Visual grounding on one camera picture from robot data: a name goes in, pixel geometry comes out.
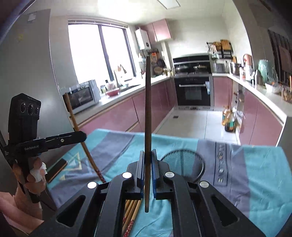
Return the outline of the left hand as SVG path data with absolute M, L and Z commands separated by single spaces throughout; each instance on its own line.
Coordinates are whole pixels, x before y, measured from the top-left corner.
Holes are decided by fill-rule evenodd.
M 39 174 L 42 176 L 42 179 L 39 182 L 36 182 L 35 177 L 31 173 L 29 173 L 28 176 L 24 178 L 22 170 L 17 163 L 14 163 L 12 168 L 14 175 L 18 181 L 18 187 L 14 195 L 16 206 L 21 211 L 37 219 L 42 219 L 43 217 L 42 206 L 39 202 L 32 203 L 32 201 L 30 201 L 30 199 L 21 190 L 20 183 L 25 186 L 26 189 L 32 194 L 40 195 L 46 187 L 46 171 L 44 169 L 41 169 L 42 165 L 43 163 L 41 159 L 37 157 L 34 160 L 33 170 L 38 170 Z

